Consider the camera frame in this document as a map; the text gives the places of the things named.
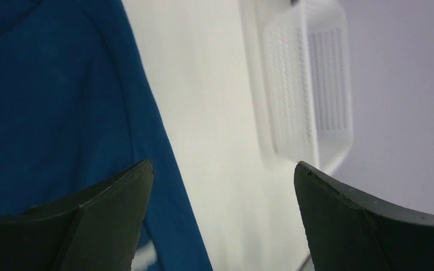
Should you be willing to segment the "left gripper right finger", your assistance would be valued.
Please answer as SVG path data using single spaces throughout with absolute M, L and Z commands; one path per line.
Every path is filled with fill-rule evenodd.
M 434 215 L 377 198 L 303 161 L 294 188 L 316 270 L 434 270 Z

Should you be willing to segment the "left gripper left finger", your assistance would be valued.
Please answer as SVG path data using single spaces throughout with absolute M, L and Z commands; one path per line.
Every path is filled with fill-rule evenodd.
M 19 215 L 0 216 L 0 270 L 130 270 L 154 180 L 143 160 Z

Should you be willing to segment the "dark blue t shirt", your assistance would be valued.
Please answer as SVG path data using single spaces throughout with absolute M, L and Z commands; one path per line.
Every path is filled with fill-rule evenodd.
M 0 1 L 0 216 L 149 159 L 154 183 L 131 258 L 211 270 L 121 1 Z

